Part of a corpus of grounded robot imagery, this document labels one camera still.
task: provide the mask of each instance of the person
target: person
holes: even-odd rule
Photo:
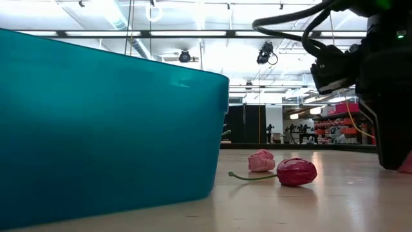
[[[273,126],[271,124],[269,124],[269,126],[266,128],[266,130],[267,130],[266,136],[268,138],[268,143],[269,144],[272,141],[272,128],[273,128]]]
[[[291,140],[292,140],[292,134],[289,132],[289,128],[286,128],[285,134],[283,135],[283,143],[290,144]]]

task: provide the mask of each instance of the ceiling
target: ceiling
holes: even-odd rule
[[[155,6],[162,9],[160,20],[150,22],[146,16],[149,1],[135,1],[131,9],[130,28],[133,30],[251,30],[253,20],[274,15],[288,14],[307,9],[320,0],[159,0]],[[130,1],[126,0],[0,0],[0,28],[11,30],[115,30],[113,20],[119,15],[129,19]],[[158,16],[158,9],[151,10],[152,17]],[[302,31],[313,19],[309,17],[298,21],[269,26],[276,30]],[[326,20],[316,30],[330,31],[331,21],[335,31],[366,31],[366,19],[350,11],[333,12],[332,20]],[[79,44],[115,53],[139,56],[134,48],[130,49],[126,39],[58,39],[63,42]],[[221,73],[230,78],[230,85],[244,85],[252,81],[255,85],[314,85],[310,76],[314,57],[308,55],[301,43],[284,39],[198,39],[198,38],[157,38],[138,39],[152,57],[163,57],[164,62],[189,68],[203,69]],[[274,45],[279,62],[258,65],[256,58],[265,41]],[[332,44],[332,39],[322,39]],[[334,43],[342,50],[348,49],[360,39],[340,37]],[[190,55],[200,59],[197,62],[179,63],[178,54],[188,50]],[[245,102],[282,103],[287,88],[276,92],[259,90],[249,93]],[[316,93],[302,93],[311,97]]]

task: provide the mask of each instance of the wooden floor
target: wooden floor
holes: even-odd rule
[[[16,229],[25,232],[412,231],[412,175],[382,169],[374,154],[272,151],[276,163],[301,157],[318,176],[302,188],[276,179],[245,182],[250,150],[221,150],[209,198],[158,208]]]

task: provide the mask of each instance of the teal plastic bin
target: teal plastic bin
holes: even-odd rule
[[[212,190],[229,80],[0,30],[0,229]]]

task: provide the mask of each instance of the green stem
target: green stem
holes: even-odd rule
[[[275,174],[275,175],[270,175],[270,176],[267,176],[267,177],[244,178],[244,177],[240,177],[240,176],[236,175],[235,173],[233,173],[233,171],[230,171],[228,174],[229,174],[230,177],[235,177],[235,178],[240,179],[240,180],[265,180],[265,179],[270,179],[270,178],[277,177],[277,174]]]

